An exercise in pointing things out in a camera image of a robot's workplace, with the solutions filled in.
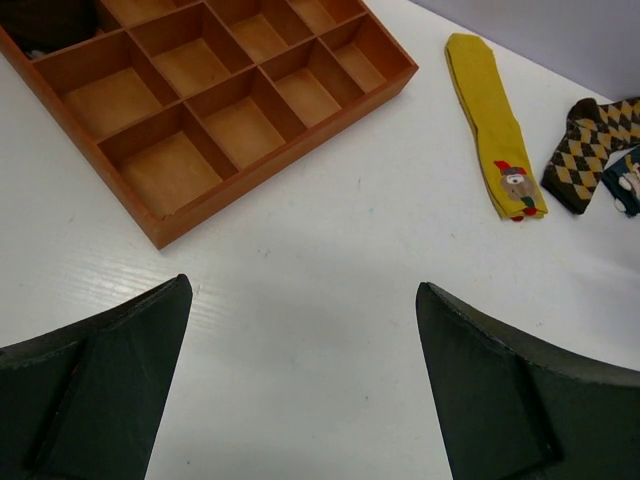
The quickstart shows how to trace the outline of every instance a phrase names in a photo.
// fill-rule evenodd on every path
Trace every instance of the brown sock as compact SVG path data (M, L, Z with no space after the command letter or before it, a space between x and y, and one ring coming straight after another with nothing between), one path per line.
M609 105L580 100L541 185L571 213L585 212L612 152L640 144L640 97Z

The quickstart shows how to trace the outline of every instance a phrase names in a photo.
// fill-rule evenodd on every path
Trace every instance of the gray wall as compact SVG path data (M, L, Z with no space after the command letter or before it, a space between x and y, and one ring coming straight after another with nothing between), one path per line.
M640 96L640 0L412 0L601 95Z

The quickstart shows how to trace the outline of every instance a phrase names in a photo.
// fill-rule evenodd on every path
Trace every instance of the argyle sock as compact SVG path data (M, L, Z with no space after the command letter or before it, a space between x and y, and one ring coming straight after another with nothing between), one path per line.
M547 206L533 177L493 52L480 37L454 34L447 42L446 55L495 209L502 218L514 221L542 218Z
M616 208L628 217L640 213L640 147L631 151L602 175L602 183L615 198Z
M609 105L580 100L545 168L541 185L570 212L585 212L612 152L640 144L640 97Z

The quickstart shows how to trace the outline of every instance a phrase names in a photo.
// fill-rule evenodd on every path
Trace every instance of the white table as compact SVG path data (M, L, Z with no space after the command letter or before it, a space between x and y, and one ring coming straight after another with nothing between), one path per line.
M579 219L547 194L544 220L500 222L443 55L462 29L369 4L422 67L405 92L162 252L0 57L0 345L193 284L149 480L450 479L420 281L640 369L640 222L604 187ZM495 52L541 174L592 92Z

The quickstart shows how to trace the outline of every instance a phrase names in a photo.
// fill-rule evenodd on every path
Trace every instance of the wooden organizer tray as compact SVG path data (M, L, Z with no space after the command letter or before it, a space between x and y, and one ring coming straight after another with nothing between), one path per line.
M98 0L86 42L0 48L162 248L400 93L360 0Z

